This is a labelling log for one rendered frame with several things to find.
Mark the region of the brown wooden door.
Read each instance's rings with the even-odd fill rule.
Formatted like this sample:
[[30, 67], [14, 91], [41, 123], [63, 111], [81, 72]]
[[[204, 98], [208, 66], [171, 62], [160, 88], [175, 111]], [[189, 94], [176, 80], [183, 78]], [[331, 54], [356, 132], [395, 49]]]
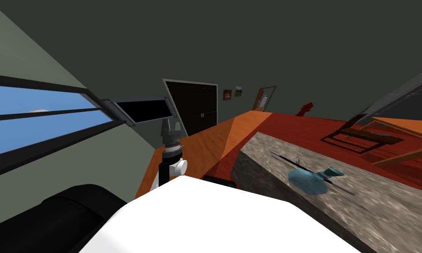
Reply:
[[256, 95], [252, 110], [264, 112], [276, 88], [276, 86], [260, 88]]

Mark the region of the orange wooden table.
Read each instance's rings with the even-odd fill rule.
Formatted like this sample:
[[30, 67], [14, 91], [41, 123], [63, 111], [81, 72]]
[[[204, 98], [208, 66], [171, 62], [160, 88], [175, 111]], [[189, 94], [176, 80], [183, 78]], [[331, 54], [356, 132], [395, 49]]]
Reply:
[[[422, 138], [422, 121], [409, 119], [395, 119], [395, 118], [377, 118], [373, 117], [371, 123], [366, 124], [361, 129], [366, 130], [374, 127], [376, 124], [383, 124], [405, 133], [415, 135]], [[422, 158], [422, 149], [414, 150], [412, 152], [404, 153], [392, 158], [373, 163], [375, 166], [386, 166], [389, 164], [405, 162], [414, 159]]]

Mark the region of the black double door cabinet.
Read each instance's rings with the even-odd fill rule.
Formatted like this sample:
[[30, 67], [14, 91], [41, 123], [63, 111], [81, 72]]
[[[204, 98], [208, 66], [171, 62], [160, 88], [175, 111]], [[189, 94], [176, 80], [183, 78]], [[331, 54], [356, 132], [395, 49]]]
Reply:
[[218, 86], [163, 79], [185, 134], [199, 133], [218, 123]]

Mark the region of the black framed window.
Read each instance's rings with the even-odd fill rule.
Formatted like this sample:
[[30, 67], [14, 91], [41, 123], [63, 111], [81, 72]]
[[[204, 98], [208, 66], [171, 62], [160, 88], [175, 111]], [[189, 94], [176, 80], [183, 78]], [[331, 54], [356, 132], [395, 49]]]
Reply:
[[159, 119], [175, 118], [177, 113], [169, 97], [103, 99], [103, 105], [126, 125], [134, 127]]

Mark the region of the dark grey framed window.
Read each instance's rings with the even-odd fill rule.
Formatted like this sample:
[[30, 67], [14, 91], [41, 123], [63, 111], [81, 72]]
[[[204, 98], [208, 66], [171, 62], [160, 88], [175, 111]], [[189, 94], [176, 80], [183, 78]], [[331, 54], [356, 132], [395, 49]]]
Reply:
[[378, 118], [422, 120], [422, 73], [377, 100], [363, 111], [357, 123], [365, 125]]

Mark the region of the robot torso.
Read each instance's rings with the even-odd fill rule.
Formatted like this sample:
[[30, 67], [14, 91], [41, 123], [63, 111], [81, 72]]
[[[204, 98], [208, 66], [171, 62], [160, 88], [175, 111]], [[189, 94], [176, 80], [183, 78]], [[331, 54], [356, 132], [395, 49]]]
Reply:
[[79, 253], [361, 253], [293, 204], [180, 176], [121, 207]]

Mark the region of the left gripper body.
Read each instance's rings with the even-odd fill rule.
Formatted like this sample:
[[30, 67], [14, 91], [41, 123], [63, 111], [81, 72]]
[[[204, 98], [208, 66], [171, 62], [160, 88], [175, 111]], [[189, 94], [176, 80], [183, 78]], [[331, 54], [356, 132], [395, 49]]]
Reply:
[[181, 139], [181, 131], [180, 130], [166, 130], [163, 129], [161, 131], [162, 143], [164, 145], [174, 145], [175, 143], [179, 143]]

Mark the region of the dark brown chair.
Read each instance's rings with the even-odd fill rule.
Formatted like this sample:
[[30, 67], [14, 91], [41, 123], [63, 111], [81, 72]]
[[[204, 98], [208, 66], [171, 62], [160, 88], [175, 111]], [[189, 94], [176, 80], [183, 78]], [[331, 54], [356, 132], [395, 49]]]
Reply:
[[[335, 132], [321, 138], [321, 141], [332, 144], [334, 146], [337, 146], [337, 147], [340, 147], [340, 148], [343, 148], [343, 149], [346, 149], [346, 150], [349, 150], [349, 151], [359, 153], [359, 154], [372, 151], [372, 150], [377, 149], [379, 147], [382, 147], [384, 145], [394, 145], [394, 144], [397, 144], [397, 143], [403, 141], [402, 138], [394, 137], [394, 136], [391, 136], [391, 135], [381, 135], [381, 134], [368, 132], [368, 131], [365, 131], [365, 130], [359, 130], [359, 129], [351, 128], [358, 120], [363, 118], [365, 115], [366, 115], [366, 113], [354, 116], [352, 119], [347, 121], [344, 125], [342, 125], [339, 129], [337, 129]], [[356, 151], [356, 150], [349, 149], [347, 147], [341, 146], [341, 145], [336, 144], [336, 143], [328, 142], [326, 140], [328, 138], [328, 139], [332, 139], [334, 141], [338, 141], [338, 142], [341, 142], [341, 143], [344, 143], [344, 144], [356, 146], [358, 148], [363, 148], [363, 146], [351, 144], [349, 142], [334, 138], [336, 135], [345, 135], [347, 137], [355, 137], [355, 138], [358, 138], [358, 139], [361, 139], [361, 140], [375, 142], [376, 145], [373, 145], [369, 148], [365, 148], [362, 151]]]

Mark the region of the blue sky window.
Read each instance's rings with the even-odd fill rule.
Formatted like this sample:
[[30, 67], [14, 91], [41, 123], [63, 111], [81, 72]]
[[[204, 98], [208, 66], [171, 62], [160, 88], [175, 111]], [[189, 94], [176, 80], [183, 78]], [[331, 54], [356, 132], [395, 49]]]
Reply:
[[0, 76], [0, 175], [122, 124], [86, 88]]

